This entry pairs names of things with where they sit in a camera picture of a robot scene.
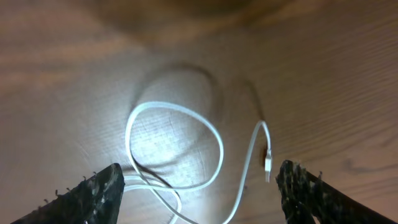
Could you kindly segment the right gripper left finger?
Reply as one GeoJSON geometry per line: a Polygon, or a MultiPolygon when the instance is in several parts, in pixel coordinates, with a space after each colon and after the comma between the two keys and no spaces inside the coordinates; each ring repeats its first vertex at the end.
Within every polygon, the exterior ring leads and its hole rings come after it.
{"type": "Polygon", "coordinates": [[[116,224],[124,186],[122,168],[113,163],[12,224],[116,224]]]}

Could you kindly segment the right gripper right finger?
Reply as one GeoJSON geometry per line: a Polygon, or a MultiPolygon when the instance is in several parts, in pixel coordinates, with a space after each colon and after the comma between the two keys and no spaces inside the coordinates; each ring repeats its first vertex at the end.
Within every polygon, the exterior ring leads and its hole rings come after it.
{"type": "Polygon", "coordinates": [[[275,178],[287,224],[397,224],[285,160],[275,178]]]}

